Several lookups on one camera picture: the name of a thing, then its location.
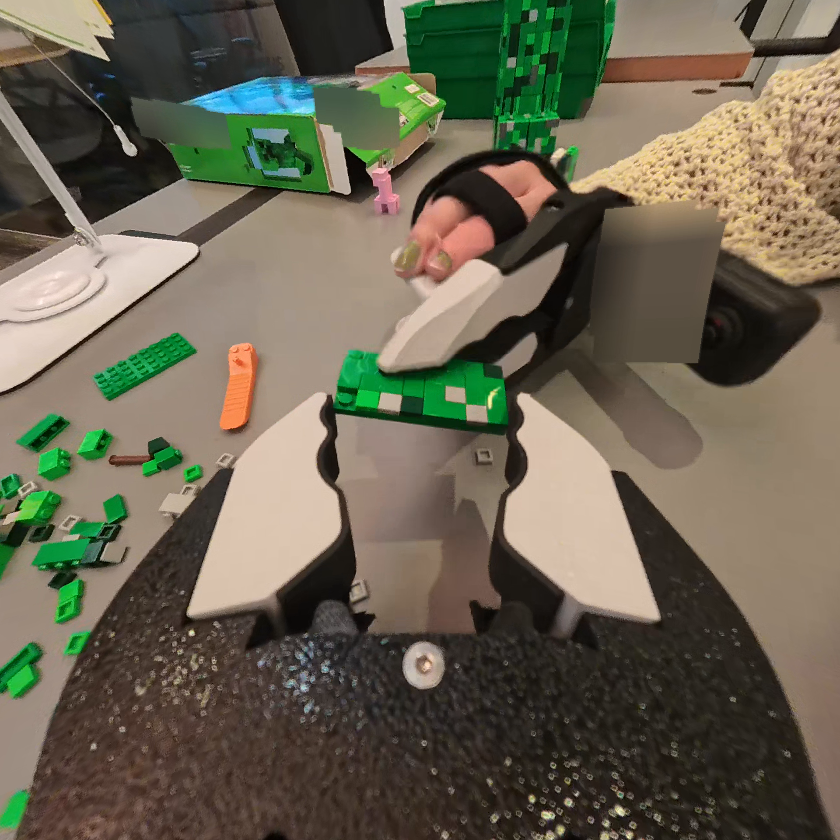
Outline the green studded lego plate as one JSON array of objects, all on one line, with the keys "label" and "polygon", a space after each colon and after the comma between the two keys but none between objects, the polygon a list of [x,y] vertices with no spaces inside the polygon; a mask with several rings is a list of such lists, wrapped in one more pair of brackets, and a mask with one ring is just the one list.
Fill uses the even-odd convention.
[{"label": "green studded lego plate", "polygon": [[94,374],[91,379],[100,394],[113,401],[195,353],[196,347],[174,332]]}]

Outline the orange brick separator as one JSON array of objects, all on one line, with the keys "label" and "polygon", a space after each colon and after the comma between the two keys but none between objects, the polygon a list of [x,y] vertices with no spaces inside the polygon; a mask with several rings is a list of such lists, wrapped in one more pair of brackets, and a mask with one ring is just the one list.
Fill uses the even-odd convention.
[{"label": "orange brick separator", "polygon": [[227,386],[219,427],[233,432],[244,427],[251,414],[256,388],[258,355],[251,343],[237,343],[227,353]]}]

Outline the clear book stand white base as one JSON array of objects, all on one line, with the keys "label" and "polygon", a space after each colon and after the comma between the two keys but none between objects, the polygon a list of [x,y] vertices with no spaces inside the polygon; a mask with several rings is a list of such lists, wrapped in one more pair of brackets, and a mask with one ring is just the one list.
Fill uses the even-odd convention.
[{"label": "clear book stand white base", "polygon": [[1,287],[1,393],[33,381],[191,265],[200,248],[149,234],[99,236],[35,139],[1,96],[2,124],[73,227],[73,244]]}]

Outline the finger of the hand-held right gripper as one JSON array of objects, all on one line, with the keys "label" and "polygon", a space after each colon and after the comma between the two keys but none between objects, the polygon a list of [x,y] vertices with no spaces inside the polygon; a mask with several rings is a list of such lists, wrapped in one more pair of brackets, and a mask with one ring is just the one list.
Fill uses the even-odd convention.
[{"label": "finger of the hand-held right gripper", "polygon": [[438,284],[396,328],[379,353],[386,374],[438,368],[511,318],[535,311],[562,267],[568,245],[557,245],[504,274],[472,259]]}]

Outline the person's right hand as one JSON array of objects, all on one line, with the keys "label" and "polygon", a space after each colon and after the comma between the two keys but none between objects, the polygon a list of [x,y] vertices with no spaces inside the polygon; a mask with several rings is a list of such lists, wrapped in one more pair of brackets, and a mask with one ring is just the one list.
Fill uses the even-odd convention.
[{"label": "person's right hand", "polygon": [[[499,187],[490,199],[490,210],[515,203],[527,222],[555,192],[555,184],[530,161],[488,164],[480,171]],[[456,196],[439,196],[425,206],[392,264],[403,279],[426,276],[441,282],[495,245],[495,232],[487,215]]]}]

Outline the person's right forearm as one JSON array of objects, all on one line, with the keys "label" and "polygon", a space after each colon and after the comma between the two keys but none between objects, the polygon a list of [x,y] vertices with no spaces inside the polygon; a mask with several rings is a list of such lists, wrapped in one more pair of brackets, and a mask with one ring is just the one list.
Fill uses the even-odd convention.
[{"label": "person's right forearm", "polygon": [[791,287],[839,278],[839,52],[777,71],[751,102],[572,182],[637,205],[689,201],[725,222],[721,245]]}]

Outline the brown edged desk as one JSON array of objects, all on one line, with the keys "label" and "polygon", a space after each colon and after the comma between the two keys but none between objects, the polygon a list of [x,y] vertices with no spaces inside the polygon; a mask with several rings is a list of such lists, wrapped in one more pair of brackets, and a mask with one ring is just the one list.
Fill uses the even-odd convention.
[{"label": "brown edged desk", "polygon": [[749,51],[708,55],[610,56],[602,82],[737,80],[752,58],[753,53]]}]

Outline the green lego plate assembly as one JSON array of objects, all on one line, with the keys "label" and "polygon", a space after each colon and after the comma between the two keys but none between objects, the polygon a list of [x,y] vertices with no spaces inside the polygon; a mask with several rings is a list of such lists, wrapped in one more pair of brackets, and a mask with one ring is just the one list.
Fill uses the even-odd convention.
[{"label": "green lego plate assembly", "polygon": [[496,364],[453,359],[444,367],[386,374],[377,353],[351,350],[332,396],[337,414],[504,435],[508,399]]}]

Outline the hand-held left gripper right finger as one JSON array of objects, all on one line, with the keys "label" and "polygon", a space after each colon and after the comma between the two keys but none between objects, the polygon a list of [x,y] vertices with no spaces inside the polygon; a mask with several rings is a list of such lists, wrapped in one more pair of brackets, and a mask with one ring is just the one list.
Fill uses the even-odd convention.
[{"label": "hand-held left gripper right finger", "polygon": [[503,606],[537,633],[570,639],[588,616],[660,624],[613,473],[581,434],[529,394],[509,409],[507,488],[490,546]]}]

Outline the open instruction booklet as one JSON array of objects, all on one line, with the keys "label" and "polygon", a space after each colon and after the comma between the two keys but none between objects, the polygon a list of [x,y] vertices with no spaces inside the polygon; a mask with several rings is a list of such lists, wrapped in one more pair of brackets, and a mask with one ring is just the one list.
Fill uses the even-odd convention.
[{"label": "open instruction booklet", "polygon": [[113,39],[99,1],[1,1],[1,18],[17,28],[82,54],[109,61],[100,39]]}]

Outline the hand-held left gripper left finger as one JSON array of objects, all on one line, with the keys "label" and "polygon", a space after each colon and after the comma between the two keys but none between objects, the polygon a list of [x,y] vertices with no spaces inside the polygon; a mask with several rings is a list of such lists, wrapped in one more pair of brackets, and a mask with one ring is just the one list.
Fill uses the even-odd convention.
[{"label": "hand-held left gripper left finger", "polygon": [[302,634],[323,602],[349,604],[356,559],[337,436],[333,399],[317,392],[239,457],[188,619],[255,613],[281,634]]}]

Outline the green lego creeper figure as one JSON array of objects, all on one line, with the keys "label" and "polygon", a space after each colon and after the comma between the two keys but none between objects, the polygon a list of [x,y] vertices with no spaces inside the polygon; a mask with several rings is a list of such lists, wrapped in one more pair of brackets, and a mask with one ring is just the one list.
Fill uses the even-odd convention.
[{"label": "green lego creeper figure", "polygon": [[567,1],[506,1],[493,109],[498,151],[550,158],[560,126],[562,64],[572,15]]}]

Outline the green lego box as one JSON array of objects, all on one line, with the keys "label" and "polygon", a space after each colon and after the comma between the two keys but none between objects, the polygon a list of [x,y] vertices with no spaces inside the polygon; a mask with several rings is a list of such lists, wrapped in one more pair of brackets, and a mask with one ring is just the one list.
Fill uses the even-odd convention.
[{"label": "green lego box", "polygon": [[349,195],[401,165],[438,130],[434,76],[260,77],[184,102],[132,98],[146,139],[185,179]]},{"label": "green lego box", "polygon": [[[616,21],[613,1],[571,2],[560,69],[563,120],[582,119],[606,68]],[[417,2],[403,9],[412,72],[435,76],[447,119],[490,119],[497,88],[504,2]]]}]

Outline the pink lego pig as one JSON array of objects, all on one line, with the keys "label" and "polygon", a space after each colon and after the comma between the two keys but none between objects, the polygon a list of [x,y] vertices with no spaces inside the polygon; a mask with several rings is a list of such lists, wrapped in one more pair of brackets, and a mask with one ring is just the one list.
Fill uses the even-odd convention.
[{"label": "pink lego pig", "polygon": [[377,166],[370,171],[371,181],[376,190],[374,210],[379,215],[396,215],[400,211],[401,201],[394,192],[392,175],[388,168]]}]

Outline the pile of lego pieces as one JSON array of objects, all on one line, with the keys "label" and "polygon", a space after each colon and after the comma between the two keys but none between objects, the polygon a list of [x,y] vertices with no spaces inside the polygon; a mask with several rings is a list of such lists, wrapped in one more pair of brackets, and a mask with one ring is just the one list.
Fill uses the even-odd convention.
[{"label": "pile of lego pieces", "polygon": [[239,803],[217,733],[247,667],[253,618],[187,618],[229,470],[165,519],[174,485],[80,465],[98,519],[42,487],[2,526],[2,806],[21,838],[233,838]]}]

